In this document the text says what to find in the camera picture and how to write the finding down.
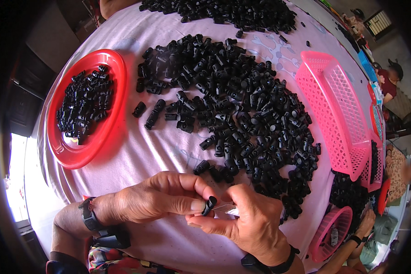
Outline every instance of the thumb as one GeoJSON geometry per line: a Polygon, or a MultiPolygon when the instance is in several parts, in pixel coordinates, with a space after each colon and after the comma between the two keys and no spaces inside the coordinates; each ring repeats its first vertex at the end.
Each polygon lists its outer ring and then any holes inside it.
{"type": "Polygon", "coordinates": [[[239,236],[237,220],[222,220],[204,216],[194,216],[187,225],[200,227],[205,233],[219,234],[235,242],[239,236]]]}
{"type": "Polygon", "coordinates": [[[201,213],[206,208],[203,200],[198,200],[186,196],[171,196],[163,194],[161,197],[163,213],[171,212],[180,215],[201,213]]]}

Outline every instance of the pile of cord locks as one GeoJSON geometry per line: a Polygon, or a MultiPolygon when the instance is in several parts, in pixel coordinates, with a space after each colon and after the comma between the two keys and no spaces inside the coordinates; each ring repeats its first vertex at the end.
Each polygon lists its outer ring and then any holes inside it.
{"type": "Polygon", "coordinates": [[[373,183],[374,177],[376,176],[377,173],[377,168],[378,168],[378,150],[377,150],[377,144],[375,141],[371,140],[371,171],[370,171],[370,184],[373,183]]]}
{"type": "Polygon", "coordinates": [[[77,138],[82,145],[85,137],[94,131],[95,122],[105,119],[111,109],[113,84],[108,67],[100,65],[98,70],[86,75],[82,71],[71,78],[62,106],[56,111],[57,126],[66,137],[77,138]]]}
{"type": "Polygon", "coordinates": [[[352,182],[350,175],[333,170],[332,172],[335,174],[335,178],[330,191],[329,202],[338,208],[351,207],[353,217],[348,234],[355,233],[361,223],[361,213],[374,193],[369,193],[367,188],[361,186],[359,179],[352,182]]]}
{"type": "MultiPolygon", "coordinates": [[[[159,99],[145,127],[152,129],[163,108],[165,120],[177,121],[177,128],[188,133],[197,119],[199,127],[212,133],[199,146],[202,150],[214,146],[215,156],[225,158],[225,167],[204,160],[194,173],[208,171],[214,181],[231,184],[233,176],[245,169],[258,193],[282,199],[284,221],[288,216],[296,219],[303,198],[311,193],[308,181],[317,169],[321,146],[314,144],[305,106],[286,88],[285,80],[274,79],[271,62],[257,63],[236,43],[230,38],[225,43],[203,40],[197,34],[149,48],[138,66],[137,92],[161,94],[166,88],[187,90],[195,85],[204,96],[189,99],[180,90],[174,103],[166,106],[159,99]],[[296,166],[289,179],[279,173],[287,164],[296,166]]],[[[140,102],[133,115],[140,117],[145,109],[140,102]]]]}
{"type": "Polygon", "coordinates": [[[213,18],[215,24],[229,22],[240,29],[237,38],[250,30],[268,30],[276,34],[296,30],[294,19],[297,14],[282,0],[143,0],[139,10],[163,14],[176,12],[182,17],[182,23],[202,18],[213,18]]]}

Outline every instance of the pink plastic basket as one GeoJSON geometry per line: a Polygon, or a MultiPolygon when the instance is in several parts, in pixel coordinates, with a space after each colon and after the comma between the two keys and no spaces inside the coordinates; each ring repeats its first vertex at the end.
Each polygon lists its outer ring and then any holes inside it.
{"type": "Polygon", "coordinates": [[[303,51],[295,80],[320,125],[332,169],[356,181],[371,152],[361,105],[338,61],[326,53],[303,51]]]}
{"type": "Polygon", "coordinates": [[[382,165],[384,164],[384,146],[379,138],[379,136],[373,131],[369,130],[369,134],[371,136],[371,139],[376,142],[376,147],[377,147],[377,171],[376,175],[374,175],[373,183],[371,184],[370,182],[370,173],[371,173],[371,153],[369,156],[369,159],[367,160],[367,163],[364,167],[364,170],[362,171],[361,174],[361,185],[363,187],[366,187],[368,192],[372,192],[374,190],[380,189],[382,185],[382,173],[383,173],[383,168],[382,165]]]}
{"type": "Polygon", "coordinates": [[[347,235],[352,217],[353,211],[349,206],[332,209],[326,216],[324,216],[311,244],[309,245],[309,252],[311,253],[314,262],[323,262],[325,259],[329,258],[338,247],[340,247],[347,235]],[[332,224],[335,224],[335,228],[338,230],[338,243],[335,246],[330,245],[330,233],[333,229],[332,224]]]}

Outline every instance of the fingernail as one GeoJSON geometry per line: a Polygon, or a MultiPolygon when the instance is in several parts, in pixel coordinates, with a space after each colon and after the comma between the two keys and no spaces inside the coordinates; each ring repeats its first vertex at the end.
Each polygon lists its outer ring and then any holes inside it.
{"type": "Polygon", "coordinates": [[[206,208],[206,203],[204,201],[195,200],[190,204],[191,211],[201,212],[206,208]]]}
{"type": "Polygon", "coordinates": [[[200,226],[200,225],[198,225],[198,224],[194,224],[194,223],[188,223],[187,225],[188,225],[188,226],[190,226],[190,227],[197,227],[197,228],[201,228],[201,226],[200,226]]]}

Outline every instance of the red shirt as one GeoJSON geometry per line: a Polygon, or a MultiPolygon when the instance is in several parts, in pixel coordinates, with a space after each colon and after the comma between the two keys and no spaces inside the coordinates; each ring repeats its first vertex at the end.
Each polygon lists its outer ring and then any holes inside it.
{"type": "Polygon", "coordinates": [[[382,81],[382,93],[384,94],[384,96],[389,93],[394,98],[397,95],[397,86],[388,79],[388,71],[385,69],[379,69],[378,74],[382,81]]]}

